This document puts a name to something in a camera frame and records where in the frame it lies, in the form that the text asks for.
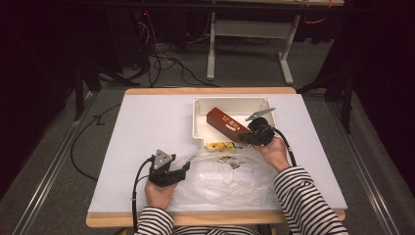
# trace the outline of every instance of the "dark background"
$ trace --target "dark background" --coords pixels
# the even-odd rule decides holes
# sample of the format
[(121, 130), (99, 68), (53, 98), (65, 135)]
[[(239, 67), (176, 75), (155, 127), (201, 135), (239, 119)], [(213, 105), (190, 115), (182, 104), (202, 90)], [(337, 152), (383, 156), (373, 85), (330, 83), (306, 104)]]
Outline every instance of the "dark background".
[[(336, 37), (316, 79), (343, 70), (345, 65), (350, 65), (350, 59), (354, 61), (354, 91), (414, 193), (415, 22), (412, 11), (415, 8), (406, 0), (348, 3), (355, 8), (374, 9), (376, 14), (354, 16), (346, 21), (329, 17), (319, 25), (301, 22), (296, 41), (311, 37), (318, 43)], [(111, 71), (135, 63), (120, 53), (122, 48), (117, 48), (118, 40), (125, 39), (120, 35), (133, 33), (132, 22), (126, 17), (130, 13), (123, 11), (127, 14), (68, 10), (57, 8), (53, 0), (0, 4), (1, 197), (36, 147), (47, 124), (65, 106), (79, 63), (87, 59)], [(208, 16), (184, 11), (151, 11), (150, 14), (160, 29), (158, 36), (179, 47), (185, 47), (186, 31), (198, 35), (205, 29)], [(120, 30), (112, 30), (112, 24), (118, 24)], [(128, 42), (122, 45), (134, 48)], [(344, 79), (340, 77), (325, 86), (330, 88), (342, 82)], [(338, 93), (342, 99), (342, 90)]]

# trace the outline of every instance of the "gray floor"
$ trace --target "gray floor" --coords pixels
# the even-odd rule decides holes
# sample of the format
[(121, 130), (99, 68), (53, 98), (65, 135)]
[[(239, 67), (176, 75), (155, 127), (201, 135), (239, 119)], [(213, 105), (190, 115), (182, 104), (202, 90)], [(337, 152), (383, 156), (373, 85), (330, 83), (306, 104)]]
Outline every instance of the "gray floor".
[[(221, 87), (235, 86), (286, 86), (276, 60), (276, 48), (282, 41), (259, 45), (263, 40), (249, 40), (232, 51), (232, 43), (218, 45), (216, 53), (216, 76), (214, 83)], [(206, 80), (208, 48), (206, 44), (192, 44), (186, 51), (161, 45), (160, 50), (179, 59), (184, 66), (203, 81)], [(314, 80), (330, 49), (330, 43), (313, 45), (310, 41), (295, 43), (289, 56), (289, 65), (300, 88)], [(192, 76), (172, 61), (162, 59), (163, 70), (156, 86), (187, 86)], [(157, 70), (151, 69), (150, 79)], [(145, 75), (137, 81), (149, 85)], [(73, 122), (74, 96), (67, 100), (67, 107), (51, 122), (45, 135), (10, 190), (0, 204), (0, 234), (115, 234), (118, 228), (90, 228), (85, 216), (95, 189), (95, 181), (74, 169), (69, 149), (62, 149), (69, 130), (79, 125), (78, 131), (93, 119), (122, 100), (127, 87), (103, 82), (100, 93), (94, 93), (93, 101), (82, 123)], [(368, 121), (358, 99), (353, 96), (351, 134), (345, 134), (339, 126), (338, 103), (327, 103), (324, 90), (314, 90), (304, 95), (304, 101), (323, 144), (329, 162), (343, 190), (348, 209), (344, 224), (350, 234), (415, 234), (415, 204), (407, 186), (388, 157), (376, 131)], [(102, 161), (114, 128), (118, 108), (101, 118), (104, 125), (90, 125), (73, 147), (74, 159), (81, 169), (98, 177)], [(57, 153), (63, 153), (56, 179), (45, 189), (44, 201), (31, 219), (19, 223), (30, 200)], [(278, 234), (288, 234), (285, 225), (275, 225)]]

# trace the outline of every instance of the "desk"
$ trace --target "desk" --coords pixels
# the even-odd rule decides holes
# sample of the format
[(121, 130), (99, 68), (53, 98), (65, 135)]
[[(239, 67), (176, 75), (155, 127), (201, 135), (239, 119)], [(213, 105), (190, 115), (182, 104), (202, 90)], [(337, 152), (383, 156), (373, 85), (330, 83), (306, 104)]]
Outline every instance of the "desk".
[[(305, 3), (296, 0), (213, 0), (216, 2), (231, 3), (256, 3), (256, 4), (285, 4), (304, 6)], [(310, 6), (329, 6), (329, 0), (311, 0)], [(344, 0), (332, 0), (332, 6), (342, 6)], [(216, 13), (211, 13), (210, 18), (210, 48), (207, 58), (207, 79), (214, 80), (215, 50), (214, 39), (216, 35), (224, 36), (243, 36), (261, 38), (282, 38), (286, 40), (283, 52), (278, 52), (278, 60), (284, 75), (286, 84), (294, 84), (288, 66), (287, 57), (293, 43), (294, 36), (299, 25), (300, 15), (295, 15), (290, 23), (268, 23), (268, 22), (249, 22), (249, 21), (227, 21), (217, 20)]]
[[(132, 226), (131, 192), (138, 167), (162, 149), (186, 156), (198, 150), (192, 138), (195, 97), (267, 97), (275, 122), (317, 188), (341, 219), (346, 202), (327, 161), (301, 95), (284, 88), (160, 88), (125, 92), (86, 223), (91, 227)], [(137, 210), (146, 206), (145, 180), (137, 185)], [(284, 222), (279, 204), (255, 208), (170, 205), (175, 225), (269, 224)]]

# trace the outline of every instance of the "black and white striped shirt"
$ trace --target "black and white striped shirt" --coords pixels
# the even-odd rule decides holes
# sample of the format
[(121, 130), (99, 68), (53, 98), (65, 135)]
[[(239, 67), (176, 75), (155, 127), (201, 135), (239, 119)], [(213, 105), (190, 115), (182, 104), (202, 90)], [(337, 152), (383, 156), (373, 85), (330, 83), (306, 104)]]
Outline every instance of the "black and white striped shirt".
[[(275, 192), (293, 234), (348, 234), (301, 166), (281, 171), (274, 180)], [(173, 217), (158, 208), (144, 208), (138, 234), (149, 235), (258, 235), (242, 226), (173, 226)]]

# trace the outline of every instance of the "person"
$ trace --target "person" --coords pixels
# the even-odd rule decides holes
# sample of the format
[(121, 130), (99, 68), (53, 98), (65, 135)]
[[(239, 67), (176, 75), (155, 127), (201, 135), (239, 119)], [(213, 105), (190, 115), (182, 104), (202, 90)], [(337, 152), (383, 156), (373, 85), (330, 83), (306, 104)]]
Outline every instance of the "person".
[[(253, 148), (277, 171), (275, 193), (293, 234), (348, 234), (314, 186), (308, 172), (301, 166), (290, 166), (281, 138), (274, 137), (268, 145)], [(236, 225), (174, 227), (173, 217), (165, 209), (176, 186), (159, 187), (147, 181), (145, 194), (148, 206), (143, 208), (138, 218), (138, 234), (258, 235), (249, 228)]]

